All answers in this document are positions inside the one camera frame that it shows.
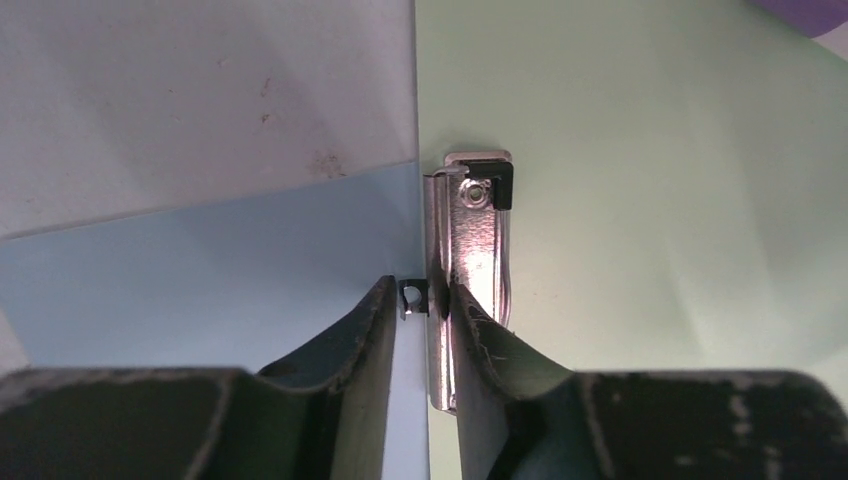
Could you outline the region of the green clipboard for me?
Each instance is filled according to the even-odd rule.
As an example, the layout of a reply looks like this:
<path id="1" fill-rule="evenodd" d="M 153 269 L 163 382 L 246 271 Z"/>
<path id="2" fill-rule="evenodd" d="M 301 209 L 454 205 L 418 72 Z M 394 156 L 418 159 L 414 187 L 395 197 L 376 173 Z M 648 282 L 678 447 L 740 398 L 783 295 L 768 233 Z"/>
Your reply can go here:
<path id="1" fill-rule="evenodd" d="M 789 370 L 847 417 L 847 63 L 752 1 L 420 1 L 425 161 L 514 164 L 505 328 L 573 371 Z"/>

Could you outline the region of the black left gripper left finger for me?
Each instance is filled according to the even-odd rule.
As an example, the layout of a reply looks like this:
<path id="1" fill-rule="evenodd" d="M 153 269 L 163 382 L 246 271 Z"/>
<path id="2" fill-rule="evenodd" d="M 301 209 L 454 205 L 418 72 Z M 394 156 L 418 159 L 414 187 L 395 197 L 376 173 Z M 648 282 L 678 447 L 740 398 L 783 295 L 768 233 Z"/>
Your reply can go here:
<path id="1" fill-rule="evenodd" d="M 5 479 L 377 479 L 396 281 L 252 373 L 28 368 L 1 382 Z"/>

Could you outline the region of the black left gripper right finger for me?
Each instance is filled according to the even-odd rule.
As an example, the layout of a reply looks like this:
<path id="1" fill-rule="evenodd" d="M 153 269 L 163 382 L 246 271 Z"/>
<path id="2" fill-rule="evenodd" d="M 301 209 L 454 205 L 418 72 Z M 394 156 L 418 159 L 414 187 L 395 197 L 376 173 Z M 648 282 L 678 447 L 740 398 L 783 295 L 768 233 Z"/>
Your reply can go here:
<path id="1" fill-rule="evenodd" d="M 450 316 L 466 479 L 843 479 L 847 417 L 789 370 L 573 371 L 462 285 Z"/>

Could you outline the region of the blue clipboard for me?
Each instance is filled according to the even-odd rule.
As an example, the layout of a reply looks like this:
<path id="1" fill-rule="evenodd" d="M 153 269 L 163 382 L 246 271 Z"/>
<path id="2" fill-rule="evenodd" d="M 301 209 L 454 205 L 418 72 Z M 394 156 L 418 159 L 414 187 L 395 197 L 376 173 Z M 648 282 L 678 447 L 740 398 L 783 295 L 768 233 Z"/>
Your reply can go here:
<path id="1" fill-rule="evenodd" d="M 1 309 L 29 368 L 252 373 L 396 281 L 383 468 L 429 475 L 424 275 L 414 163 L 316 186 L 40 233 L 1 244 Z"/>

